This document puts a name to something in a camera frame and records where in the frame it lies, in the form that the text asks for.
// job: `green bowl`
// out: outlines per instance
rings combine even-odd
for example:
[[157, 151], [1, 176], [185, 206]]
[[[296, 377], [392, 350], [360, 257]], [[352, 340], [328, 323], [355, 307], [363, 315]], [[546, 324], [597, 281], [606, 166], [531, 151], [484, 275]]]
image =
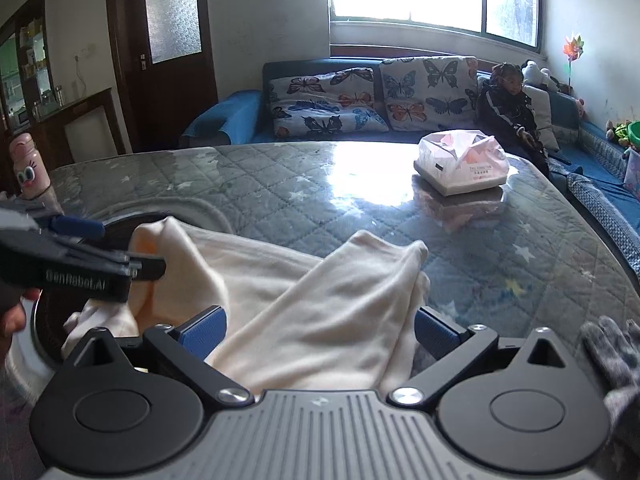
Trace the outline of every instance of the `green bowl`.
[[629, 140], [636, 147], [640, 148], [640, 121], [634, 121], [626, 127]]

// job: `wall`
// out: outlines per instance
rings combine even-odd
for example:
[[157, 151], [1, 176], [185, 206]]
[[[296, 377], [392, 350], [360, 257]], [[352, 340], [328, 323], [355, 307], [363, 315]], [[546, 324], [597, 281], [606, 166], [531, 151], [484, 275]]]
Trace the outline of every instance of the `wall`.
[[[26, 1], [0, 0], [0, 23], [4, 23]], [[67, 101], [74, 97], [72, 82], [76, 82], [79, 92], [82, 92], [74, 59], [78, 54], [79, 71], [87, 84], [86, 94], [112, 88], [118, 123], [125, 147], [130, 151], [113, 73], [106, 0], [45, 0], [45, 6], [49, 63], [54, 83], [63, 86]], [[116, 154], [102, 110], [70, 124], [66, 134], [78, 162]]]
[[523, 64], [532, 59], [544, 63], [545, 57], [500, 41], [478, 38], [431, 27], [416, 27], [399, 23], [333, 22], [331, 43], [368, 44], [421, 48], [460, 56], [476, 56], [495, 62]]
[[640, 0], [547, 0], [547, 9], [545, 49], [558, 79], [568, 80], [564, 37], [585, 42], [571, 83], [589, 119], [601, 128], [607, 119], [640, 119]]
[[329, 57], [328, 0], [208, 0], [220, 99], [262, 87], [268, 61]]

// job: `human hand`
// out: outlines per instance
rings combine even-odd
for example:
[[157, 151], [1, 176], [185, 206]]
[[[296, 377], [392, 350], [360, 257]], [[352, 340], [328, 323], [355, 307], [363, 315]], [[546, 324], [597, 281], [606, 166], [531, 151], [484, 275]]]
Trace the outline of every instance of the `human hand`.
[[536, 139], [534, 139], [533, 135], [531, 135], [527, 130], [524, 129], [524, 126], [519, 127], [516, 134], [524, 141], [527, 146], [529, 146], [530, 148], [534, 147]]
[[[38, 299], [39, 295], [39, 290], [31, 288], [22, 296], [26, 300], [35, 301]], [[5, 312], [2, 319], [0, 319], [0, 368], [4, 366], [4, 359], [11, 347], [11, 339], [14, 333], [24, 330], [26, 325], [27, 317], [20, 303]]]

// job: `white teddy bear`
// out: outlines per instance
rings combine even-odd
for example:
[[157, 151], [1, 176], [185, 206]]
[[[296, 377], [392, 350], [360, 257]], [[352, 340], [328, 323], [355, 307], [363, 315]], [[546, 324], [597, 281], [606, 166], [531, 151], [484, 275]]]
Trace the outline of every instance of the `white teddy bear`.
[[548, 68], [540, 70], [535, 61], [529, 60], [526, 67], [522, 69], [524, 76], [524, 84], [532, 85], [538, 88], [546, 87], [549, 92], [557, 92], [558, 85], [551, 79], [551, 72]]
[[553, 79], [551, 79], [551, 70], [543, 68], [540, 72], [542, 72], [542, 84], [546, 85], [546, 89], [549, 92], [558, 92], [558, 85]]

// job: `pink water bottle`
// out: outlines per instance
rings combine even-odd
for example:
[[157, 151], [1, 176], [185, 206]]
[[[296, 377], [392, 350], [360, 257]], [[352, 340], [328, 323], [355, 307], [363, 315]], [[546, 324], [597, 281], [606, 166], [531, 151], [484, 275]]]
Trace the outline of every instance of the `pink water bottle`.
[[30, 134], [20, 134], [9, 144], [9, 154], [14, 162], [14, 173], [22, 195], [36, 198], [51, 184], [47, 168]]

